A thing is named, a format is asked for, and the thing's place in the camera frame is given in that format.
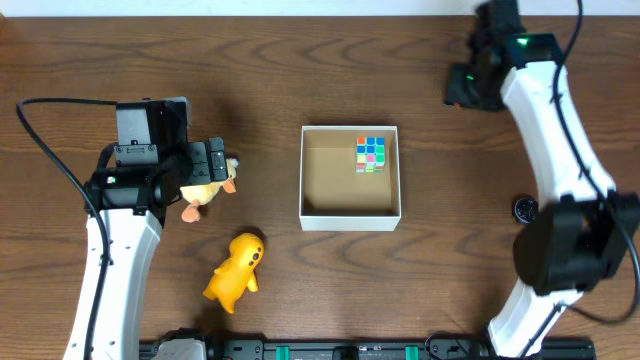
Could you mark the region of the colourful puzzle cube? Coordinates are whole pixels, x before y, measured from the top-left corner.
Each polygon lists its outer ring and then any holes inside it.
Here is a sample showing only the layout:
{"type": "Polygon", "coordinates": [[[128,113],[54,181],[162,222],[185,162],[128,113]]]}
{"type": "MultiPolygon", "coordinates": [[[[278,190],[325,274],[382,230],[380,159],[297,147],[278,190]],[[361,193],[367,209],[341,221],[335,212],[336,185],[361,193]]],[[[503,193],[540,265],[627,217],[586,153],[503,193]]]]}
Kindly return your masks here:
{"type": "Polygon", "coordinates": [[[386,165],[386,148],[383,137],[358,137],[356,141],[356,171],[381,173],[386,165]]]}

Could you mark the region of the orange rubber penguin toy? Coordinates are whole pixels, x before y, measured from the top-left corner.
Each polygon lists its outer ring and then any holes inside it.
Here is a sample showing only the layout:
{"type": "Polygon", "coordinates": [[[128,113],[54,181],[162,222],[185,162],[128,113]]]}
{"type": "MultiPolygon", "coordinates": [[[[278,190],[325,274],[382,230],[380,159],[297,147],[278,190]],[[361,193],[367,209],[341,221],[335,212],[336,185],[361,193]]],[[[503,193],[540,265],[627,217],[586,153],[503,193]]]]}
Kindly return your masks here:
{"type": "Polygon", "coordinates": [[[203,295],[217,300],[229,314],[235,313],[236,302],[246,290],[257,292],[256,267],[264,257],[263,241],[251,233],[243,233],[229,245],[230,256],[214,270],[203,295]]]}

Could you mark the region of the black round spinner toy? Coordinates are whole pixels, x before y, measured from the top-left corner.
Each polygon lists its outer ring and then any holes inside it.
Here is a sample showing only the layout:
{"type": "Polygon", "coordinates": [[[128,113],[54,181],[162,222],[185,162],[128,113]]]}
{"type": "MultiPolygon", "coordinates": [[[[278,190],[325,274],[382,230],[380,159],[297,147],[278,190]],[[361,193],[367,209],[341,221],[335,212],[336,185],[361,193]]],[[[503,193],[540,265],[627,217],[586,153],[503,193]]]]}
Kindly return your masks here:
{"type": "Polygon", "coordinates": [[[538,215],[538,202],[529,195],[517,198],[512,205],[512,215],[519,224],[529,224],[538,215]]]}

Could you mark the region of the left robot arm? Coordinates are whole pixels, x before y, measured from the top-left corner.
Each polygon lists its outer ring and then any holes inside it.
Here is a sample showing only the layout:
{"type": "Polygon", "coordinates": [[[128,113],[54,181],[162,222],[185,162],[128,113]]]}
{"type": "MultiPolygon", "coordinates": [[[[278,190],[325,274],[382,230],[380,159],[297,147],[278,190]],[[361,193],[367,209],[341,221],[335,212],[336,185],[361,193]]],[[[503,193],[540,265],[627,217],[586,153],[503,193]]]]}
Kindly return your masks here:
{"type": "Polygon", "coordinates": [[[66,359],[137,359],[147,276],[166,207],[108,196],[87,220],[88,253],[66,359]]]}

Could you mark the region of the plush yellow duck toy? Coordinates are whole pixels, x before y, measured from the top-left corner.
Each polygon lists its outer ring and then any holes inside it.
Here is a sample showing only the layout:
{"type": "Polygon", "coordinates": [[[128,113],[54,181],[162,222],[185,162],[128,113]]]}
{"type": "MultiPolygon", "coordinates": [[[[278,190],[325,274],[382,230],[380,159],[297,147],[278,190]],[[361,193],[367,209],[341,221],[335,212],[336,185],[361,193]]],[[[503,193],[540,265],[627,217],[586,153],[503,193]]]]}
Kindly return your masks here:
{"type": "Polygon", "coordinates": [[[182,197],[188,202],[187,207],[181,214],[184,222],[194,223],[199,221],[201,219],[199,208],[211,202],[221,189],[229,194],[236,192],[235,179],[237,177],[239,160],[237,158],[228,158],[226,165],[228,170],[226,180],[180,188],[182,197]]]}

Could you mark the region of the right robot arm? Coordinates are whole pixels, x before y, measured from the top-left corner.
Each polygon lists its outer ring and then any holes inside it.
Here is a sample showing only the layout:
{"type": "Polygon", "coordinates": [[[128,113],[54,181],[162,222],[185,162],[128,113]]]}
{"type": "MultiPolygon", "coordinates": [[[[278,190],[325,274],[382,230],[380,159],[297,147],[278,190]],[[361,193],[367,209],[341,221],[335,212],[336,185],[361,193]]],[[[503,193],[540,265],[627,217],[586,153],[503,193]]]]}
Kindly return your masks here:
{"type": "Polygon", "coordinates": [[[547,335],[565,311],[622,260],[639,259],[633,236],[639,198],[621,193],[594,152],[571,98],[570,49],[551,33],[530,33],[514,1],[476,10],[470,60],[452,67],[444,102],[483,111],[507,110],[533,169],[538,205],[515,209],[522,230],[513,243],[517,280],[484,341],[464,346],[466,359],[580,359],[578,341],[547,335]]]}

